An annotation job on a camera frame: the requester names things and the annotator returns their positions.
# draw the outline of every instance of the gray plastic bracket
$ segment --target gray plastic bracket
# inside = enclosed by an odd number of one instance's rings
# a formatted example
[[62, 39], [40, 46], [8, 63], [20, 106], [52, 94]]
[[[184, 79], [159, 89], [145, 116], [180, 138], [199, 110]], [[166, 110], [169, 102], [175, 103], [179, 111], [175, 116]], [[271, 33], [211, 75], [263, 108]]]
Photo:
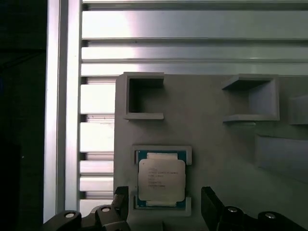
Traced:
[[127, 120], [163, 120], [163, 113], [142, 112], [138, 106], [141, 89], [157, 89], [164, 87], [164, 73], [124, 72], [125, 78], [125, 115]]
[[240, 74], [222, 84], [223, 90], [248, 91], [247, 114], [225, 116], [223, 122], [277, 121], [279, 116], [279, 88], [276, 75]]

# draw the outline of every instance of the silver metal surface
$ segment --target silver metal surface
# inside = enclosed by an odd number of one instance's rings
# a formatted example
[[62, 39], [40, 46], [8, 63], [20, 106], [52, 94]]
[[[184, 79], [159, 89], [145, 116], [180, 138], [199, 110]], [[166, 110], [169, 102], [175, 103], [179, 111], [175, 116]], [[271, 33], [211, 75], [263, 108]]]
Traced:
[[85, 153], [85, 160], [90, 161], [113, 161], [114, 152], [95, 152], [95, 153]]
[[79, 209], [81, 0], [68, 1], [65, 209]]
[[165, 72], [165, 74], [183, 75], [236, 75], [247, 74], [278, 74], [278, 75], [306, 75], [307, 63], [272, 64], [272, 63], [111, 63], [111, 64], [83, 64], [82, 76], [118, 76], [123, 72]]
[[269, 218], [269, 219], [275, 219], [275, 218], [276, 218], [275, 215], [272, 214], [272, 213], [266, 213], [265, 216], [266, 216], [267, 218]]
[[109, 175], [114, 173], [113, 161], [81, 161], [80, 174], [82, 176], [99, 176]]
[[81, 176], [80, 177], [80, 191], [113, 191], [114, 179], [112, 176]]
[[83, 62], [213, 62], [213, 63], [305, 63], [308, 47], [298, 45], [126, 44], [90, 43], [82, 48]]
[[89, 200], [112, 200], [114, 196], [113, 191], [87, 191], [84, 192], [85, 199]]
[[81, 85], [80, 113], [110, 113], [115, 112], [115, 83]]
[[[134, 2], [153, 2], [153, 0], [83, 0], [84, 3], [134, 3]], [[306, 0], [156, 0], [155, 2], [171, 2], [171, 3], [178, 3], [178, 2], [191, 2], [191, 3], [200, 3], [200, 2], [265, 2], [265, 3], [273, 3], [273, 2], [291, 2], [291, 3], [300, 3], [306, 2]]]
[[111, 205], [112, 200], [80, 200], [79, 210], [83, 217], [87, 216], [89, 213], [95, 213], [97, 207], [102, 205]]
[[113, 152], [114, 123], [81, 123], [80, 151]]
[[232, 212], [232, 213], [236, 213], [236, 212], [237, 212], [237, 209], [234, 208], [234, 207], [230, 207], [230, 208], [228, 208], [228, 211], [229, 211], [229, 212]]
[[65, 15], [66, 1], [48, 1], [43, 222], [64, 210], [67, 62]]
[[66, 218], [72, 218], [73, 216], [74, 216], [75, 214], [74, 213], [68, 213], [68, 214], [66, 214]]
[[84, 11], [82, 38], [306, 39], [305, 21], [305, 11]]

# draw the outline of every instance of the screw head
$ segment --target screw head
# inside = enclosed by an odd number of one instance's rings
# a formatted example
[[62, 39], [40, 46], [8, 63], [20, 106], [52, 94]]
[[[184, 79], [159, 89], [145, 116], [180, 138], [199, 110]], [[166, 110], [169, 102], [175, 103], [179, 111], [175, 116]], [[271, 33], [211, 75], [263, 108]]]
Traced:
[[266, 216], [267, 218], [269, 218], [269, 219], [275, 219], [275, 218], [276, 218], [275, 215], [272, 214], [272, 213], [266, 213], [265, 216]]
[[102, 208], [102, 211], [103, 212], [108, 212], [108, 211], [110, 211], [110, 208], [108, 208], [108, 207]]
[[228, 208], [228, 211], [231, 212], [231, 213], [236, 213], [237, 209], [234, 208], [234, 207], [230, 207], [230, 208]]
[[74, 216], [75, 214], [74, 213], [68, 213], [68, 214], [66, 214], [66, 218], [72, 218], [73, 216]]

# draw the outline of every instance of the gray panel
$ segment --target gray panel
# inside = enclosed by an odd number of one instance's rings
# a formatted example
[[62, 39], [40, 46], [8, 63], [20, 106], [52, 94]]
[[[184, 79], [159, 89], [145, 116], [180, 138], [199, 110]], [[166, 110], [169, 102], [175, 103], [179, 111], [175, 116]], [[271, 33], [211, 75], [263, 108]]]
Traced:
[[308, 183], [308, 141], [257, 136], [257, 166]]
[[305, 75], [307, 63], [271, 64], [271, 63], [109, 63], [82, 64], [82, 76], [119, 76], [124, 72], [164, 72], [183, 75], [236, 75], [279, 74]]
[[[165, 97], [148, 101], [150, 105], [161, 106], [165, 115], [163, 122], [125, 121], [125, 95], [123, 91], [116, 91], [114, 186], [134, 185], [137, 176], [133, 153], [128, 154], [132, 145], [189, 145], [194, 161], [186, 171], [186, 189], [192, 198], [192, 216], [160, 221], [183, 228], [194, 224], [196, 230], [203, 229], [200, 191], [202, 186], [209, 185], [224, 204], [238, 206], [251, 216], [272, 210], [308, 228], [308, 185], [256, 168], [255, 127], [222, 123], [229, 103], [221, 83], [228, 78], [230, 76], [165, 75]], [[279, 78], [283, 82], [284, 88], [280, 91], [284, 97], [297, 92], [295, 80], [303, 80]], [[288, 88], [291, 79], [294, 84]], [[125, 80], [118, 78], [116, 89], [124, 87]], [[148, 217], [131, 207], [128, 222], [133, 225], [157, 217], [159, 214]]]
[[305, 21], [305, 11], [85, 11], [82, 38], [306, 39]]
[[289, 100], [289, 122], [294, 125], [308, 125], [308, 95]]
[[113, 191], [113, 177], [112, 176], [81, 176], [80, 177], [80, 191]]

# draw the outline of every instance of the vertical aluminum frame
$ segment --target vertical aluminum frame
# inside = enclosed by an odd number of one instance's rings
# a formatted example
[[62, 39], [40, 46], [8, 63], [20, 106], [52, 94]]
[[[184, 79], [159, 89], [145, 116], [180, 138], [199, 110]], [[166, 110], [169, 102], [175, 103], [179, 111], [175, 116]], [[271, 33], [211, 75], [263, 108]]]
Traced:
[[48, 1], [43, 221], [64, 210], [67, 10]]

